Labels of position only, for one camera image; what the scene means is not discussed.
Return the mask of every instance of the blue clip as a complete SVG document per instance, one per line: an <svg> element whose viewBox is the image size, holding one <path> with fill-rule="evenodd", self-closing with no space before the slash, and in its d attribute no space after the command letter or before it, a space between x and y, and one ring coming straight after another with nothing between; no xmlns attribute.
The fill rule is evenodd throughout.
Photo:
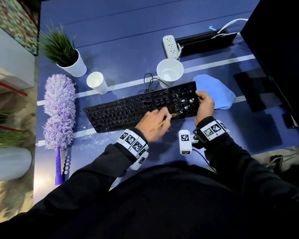
<svg viewBox="0 0 299 239"><path fill-rule="evenodd" d="M215 28L213 28L213 26L209 26L209 29L212 31L217 31Z"/></svg>

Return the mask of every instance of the colorful painting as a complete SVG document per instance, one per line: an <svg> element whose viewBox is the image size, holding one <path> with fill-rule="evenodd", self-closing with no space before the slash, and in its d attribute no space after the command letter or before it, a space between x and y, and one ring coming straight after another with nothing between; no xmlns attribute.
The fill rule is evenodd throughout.
<svg viewBox="0 0 299 239"><path fill-rule="evenodd" d="M37 54L39 13L22 0L0 0L0 27L32 54Z"/></svg>

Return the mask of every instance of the red rod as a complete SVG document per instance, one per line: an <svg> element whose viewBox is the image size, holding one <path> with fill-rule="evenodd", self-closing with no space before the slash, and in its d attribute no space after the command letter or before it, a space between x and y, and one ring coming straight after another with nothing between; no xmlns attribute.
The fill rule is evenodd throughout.
<svg viewBox="0 0 299 239"><path fill-rule="evenodd" d="M0 129L13 131L13 132L23 132L22 130L10 128L10 127L7 127L7 126L0 126Z"/></svg>
<svg viewBox="0 0 299 239"><path fill-rule="evenodd" d="M9 86L9 85L7 85L7 84L5 84L5 83L0 82L0 85L3 86L3 87L5 87L5 88L8 88L8 89L10 89L10 90L12 90L12 91L15 91L15 92L17 92L17 93L19 93L19 94L21 94L21 95L24 95L24 96L27 96L27 95L28 95L27 93L24 93L23 91L18 90L18 89L16 89L16 88L13 88L12 86Z"/></svg>

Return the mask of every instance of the power strip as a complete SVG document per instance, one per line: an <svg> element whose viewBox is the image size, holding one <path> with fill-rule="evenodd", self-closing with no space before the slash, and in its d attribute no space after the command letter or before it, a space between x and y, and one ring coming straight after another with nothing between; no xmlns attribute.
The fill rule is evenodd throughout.
<svg viewBox="0 0 299 239"><path fill-rule="evenodd" d="M167 57L169 59L175 59L178 55L178 48L174 37L172 35L163 37L163 44Z"/></svg>

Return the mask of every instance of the monitor stand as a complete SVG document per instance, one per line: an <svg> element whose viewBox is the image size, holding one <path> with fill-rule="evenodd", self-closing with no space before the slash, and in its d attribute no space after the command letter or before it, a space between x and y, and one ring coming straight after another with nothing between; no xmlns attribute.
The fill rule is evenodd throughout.
<svg viewBox="0 0 299 239"><path fill-rule="evenodd" d="M277 88L261 68L236 74L234 78L253 112L282 104L276 95Z"/></svg>

